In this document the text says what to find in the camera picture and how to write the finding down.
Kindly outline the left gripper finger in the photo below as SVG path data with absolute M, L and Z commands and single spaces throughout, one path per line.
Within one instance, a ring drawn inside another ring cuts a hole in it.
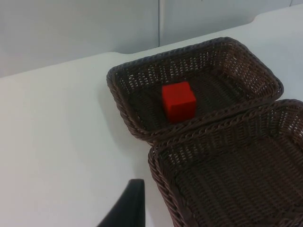
M 120 198 L 98 226 L 145 226 L 145 184 L 143 179 L 129 180 Z

